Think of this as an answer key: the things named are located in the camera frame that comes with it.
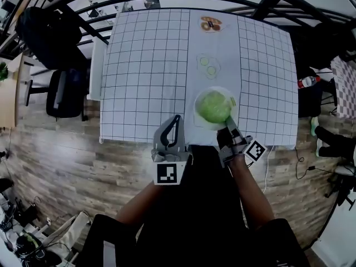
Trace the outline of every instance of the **checkered cloth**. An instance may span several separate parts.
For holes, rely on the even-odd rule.
[[[335,115],[356,119],[356,69],[339,57],[331,62],[334,74],[338,106]]]

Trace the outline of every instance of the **bottle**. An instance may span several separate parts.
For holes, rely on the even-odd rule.
[[[299,87],[299,89],[301,89],[301,88],[306,88],[306,87],[313,86],[313,85],[317,84],[317,82],[319,82],[320,79],[321,78],[319,76],[316,76],[316,77],[308,76],[308,77],[305,77],[303,79],[299,79],[298,80],[298,87]]]

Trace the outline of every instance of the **black shirt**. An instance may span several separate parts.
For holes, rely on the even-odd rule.
[[[214,148],[193,152],[193,165],[151,209],[137,241],[130,227],[97,215],[77,266],[102,266],[103,241],[115,245],[117,266],[309,266],[286,220],[246,228],[238,189]]]

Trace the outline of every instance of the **green cabbage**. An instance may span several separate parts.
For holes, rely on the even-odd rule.
[[[208,122],[222,123],[230,116],[231,104],[220,92],[211,91],[197,104],[197,111]]]

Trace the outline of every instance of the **white cable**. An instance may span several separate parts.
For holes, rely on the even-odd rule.
[[[274,148],[274,145],[272,146],[272,148],[271,148],[271,150],[269,151],[268,156],[267,156],[267,170],[266,170],[266,176],[265,176],[265,189],[263,189],[263,194],[265,193],[266,188],[267,188],[268,159],[269,159],[269,155],[271,154],[271,152],[272,152],[273,148]]]

